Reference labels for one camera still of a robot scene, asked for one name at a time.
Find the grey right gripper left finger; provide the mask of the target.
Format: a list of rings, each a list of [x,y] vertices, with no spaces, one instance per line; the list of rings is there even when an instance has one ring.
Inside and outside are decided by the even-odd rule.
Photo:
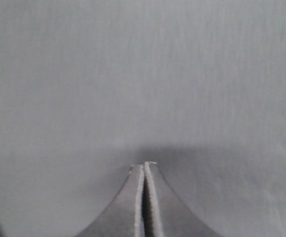
[[[142,197],[144,169],[141,164],[130,167],[128,176],[104,211],[77,236],[141,237],[143,236]]]

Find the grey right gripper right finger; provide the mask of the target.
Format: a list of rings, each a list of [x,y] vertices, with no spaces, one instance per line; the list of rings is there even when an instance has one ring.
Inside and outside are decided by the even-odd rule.
[[[219,237],[169,186],[158,164],[144,163],[143,223],[147,237]]]

